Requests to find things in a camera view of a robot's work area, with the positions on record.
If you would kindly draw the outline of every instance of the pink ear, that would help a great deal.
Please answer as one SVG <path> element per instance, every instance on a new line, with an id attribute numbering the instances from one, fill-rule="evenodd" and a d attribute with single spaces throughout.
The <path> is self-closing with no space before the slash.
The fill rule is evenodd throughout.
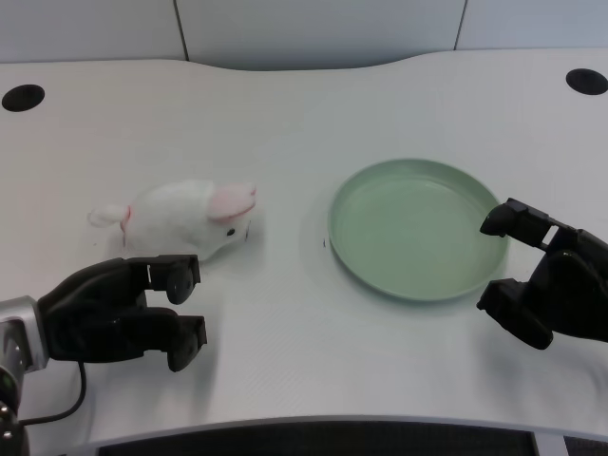
<path id="1" fill-rule="evenodd" d="M 229 221 L 251 211 L 256 205 L 256 186 L 234 183 L 216 189 L 207 206 L 207 217 L 213 221 Z"/>

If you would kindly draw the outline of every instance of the white stuffed bunny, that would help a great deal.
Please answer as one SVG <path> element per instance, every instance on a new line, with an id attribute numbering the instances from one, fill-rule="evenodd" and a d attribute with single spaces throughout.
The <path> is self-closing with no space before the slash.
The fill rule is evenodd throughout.
<path id="1" fill-rule="evenodd" d="M 200 260 L 245 236 L 256 205 L 252 184 L 216 187 L 209 180 L 169 183 L 141 193 L 126 207 L 88 215 L 94 226 L 120 223 L 124 245 L 146 255 L 197 254 Z"/>

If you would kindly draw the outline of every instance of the white wall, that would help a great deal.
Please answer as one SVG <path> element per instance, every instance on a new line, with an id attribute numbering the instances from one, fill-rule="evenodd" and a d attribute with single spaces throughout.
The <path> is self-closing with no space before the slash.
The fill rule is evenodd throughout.
<path id="1" fill-rule="evenodd" d="M 454 49 L 465 0 L 179 0 L 190 60 L 364 67 Z"/>
<path id="2" fill-rule="evenodd" d="M 363 67 L 453 49 L 465 0 L 178 0 L 190 58 Z M 608 47 L 608 0 L 468 0 L 458 49 Z M 0 0 L 0 63 L 183 59 L 173 0 Z"/>
<path id="3" fill-rule="evenodd" d="M 608 0 L 468 0 L 458 49 L 608 47 Z"/>
<path id="4" fill-rule="evenodd" d="M 0 62 L 183 59 L 171 0 L 0 0 Z"/>

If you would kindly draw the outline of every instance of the green plate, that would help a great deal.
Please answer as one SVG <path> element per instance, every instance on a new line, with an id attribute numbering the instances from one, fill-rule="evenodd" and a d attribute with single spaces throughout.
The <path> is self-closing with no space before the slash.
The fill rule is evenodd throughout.
<path id="1" fill-rule="evenodd" d="M 507 241 L 479 232 L 497 199 L 468 174 L 435 161 L 385 161 L 348 179 L 329 217 L 332 247 L 373 288 L 415 300 L 485 285 Z"/>

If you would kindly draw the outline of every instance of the white table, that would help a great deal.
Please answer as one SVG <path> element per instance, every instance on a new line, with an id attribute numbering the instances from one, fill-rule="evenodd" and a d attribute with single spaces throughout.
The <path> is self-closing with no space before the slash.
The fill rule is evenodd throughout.
<path id="1" fill-rule="evenodd" d="M 608 345 L 556 335 L 525 346 L 475 308 L 402 303 L 355 283 L 327 243 L 333 192 L 373 162 L 455 165 L 555 218 L 608 238 L 608 94 L 565 74 L 608 75 L 608 49 L 429 54 L 362 69 L 241 72 L 182 62 L 0 66 L 0 93 L 47 96 L 0 110 L 0 298 L 35 298 L 120 254 L 120 230 L 86 213 L 188 178 L 255 181 L 249 240 L 204 265 L 178 312 L 209 345 L 173 373 L 162 353 L 87 365 L 82 408 L 31 427 L 32 454 L 243 422 L 391 419 L 608 440 Z M 504 276 L 540 252 L 513 242 Z M 167 305 L 161 294 L 151 306 Z M 20 416 L 67 409 L 75 363 L 27 375 Z"/>

